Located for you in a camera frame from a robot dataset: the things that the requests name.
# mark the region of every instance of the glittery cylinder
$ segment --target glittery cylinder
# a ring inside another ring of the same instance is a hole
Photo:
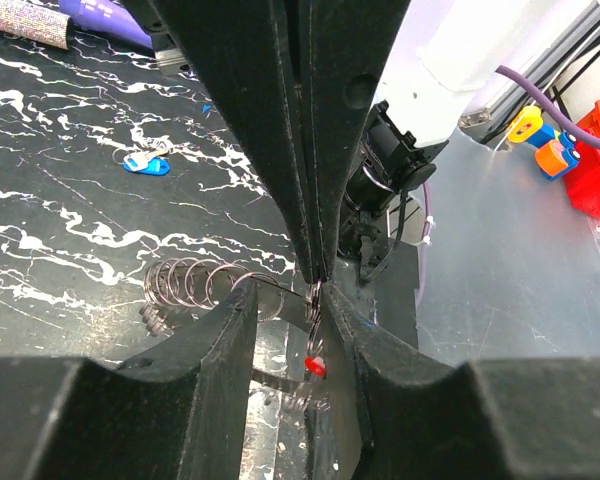
[[[25,0],[0,0],[0,31],[68,50],[69,16]]]

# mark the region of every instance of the purple bottle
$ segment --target purple bottle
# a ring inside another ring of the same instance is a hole
[[[153,50],[151,37],[142,31],[131,14],[109,0],[59,0],[58,5],[60,11],[83,30],[109,33]]]

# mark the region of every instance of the black marble table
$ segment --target black marble table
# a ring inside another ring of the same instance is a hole
[[[126,154],[157,143],[171,149],[168,175],[123,169]],[[281,216],[200,82],[88,33],[68,52],[0,33],[0,355],[114,367],[164,338],[137,313],[147,266],[185,256],[297,278]],[[284,371],[288,327],[259,333],[256,362]],[[245,479],[293,469],[306,449],[297,432],[285,445],[279,403],[260,400]],[[289,474],[275,476],[301,478]]]

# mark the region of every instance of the red wire tip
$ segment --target red wire tip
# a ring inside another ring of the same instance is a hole
[[[327,369],[324,366],[324,360],[321,357],[305,357],[304,364],[314,375],[324,377],[327,373]]]

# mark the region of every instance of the red bin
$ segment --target red bin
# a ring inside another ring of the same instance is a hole
[[[600,101],[578,126],[600,138]],[[600,220],[600,150],[576,143],[579,165],[564,176],[567,195],[574,208]]]

